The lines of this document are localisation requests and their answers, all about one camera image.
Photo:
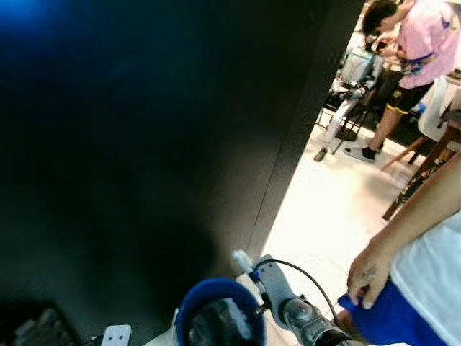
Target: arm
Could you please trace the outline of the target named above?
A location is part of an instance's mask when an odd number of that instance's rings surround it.
[[[348,294],[371,308],[384,288],[394,255],[405,245],[461,210],[461,153],[430,177],[352,263]]]

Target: black sock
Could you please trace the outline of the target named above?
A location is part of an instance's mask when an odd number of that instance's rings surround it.
[[[375,155],[376,155],[376,151],[370,149],[370,147],[368,146],[367,148],[362,149],[362,154],[363,154],[363,156],[365,156],[367,159],[374,160],[374,159],[375,159]]]

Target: black panel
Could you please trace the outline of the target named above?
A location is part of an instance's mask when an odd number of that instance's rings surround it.
[[[344,3],[1,1],[0,309],[51,300],[81,340],[128,323],[142,345],[231,249],[260,252]]]

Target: blue cloth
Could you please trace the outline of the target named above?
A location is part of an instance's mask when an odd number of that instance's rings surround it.
[[[399,342],[413,346],[446,345],[405,300],[391,280],[386,283],[370,310],[354,306],[348,295],[340,297],[338,302],[351,313],[360,334],[374,345]]]

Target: pink shirt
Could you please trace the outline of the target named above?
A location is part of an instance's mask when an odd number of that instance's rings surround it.
[[[400,86],[420,87],[455,69],[460,21],[443,1],[416,0],[402,21],[397,42],[407,55],[401,61],[405,76]]]

